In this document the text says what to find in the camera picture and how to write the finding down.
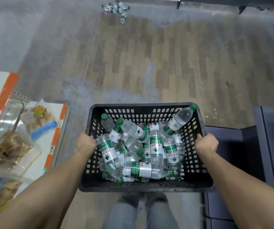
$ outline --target leg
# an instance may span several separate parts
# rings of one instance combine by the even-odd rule
[[[138,193],[121,196],[103,223],[102,229],[135,229],[138,202]]]
[[[164,193],[150,192],[145,196],[147,198],[147,229],[179,229]]]

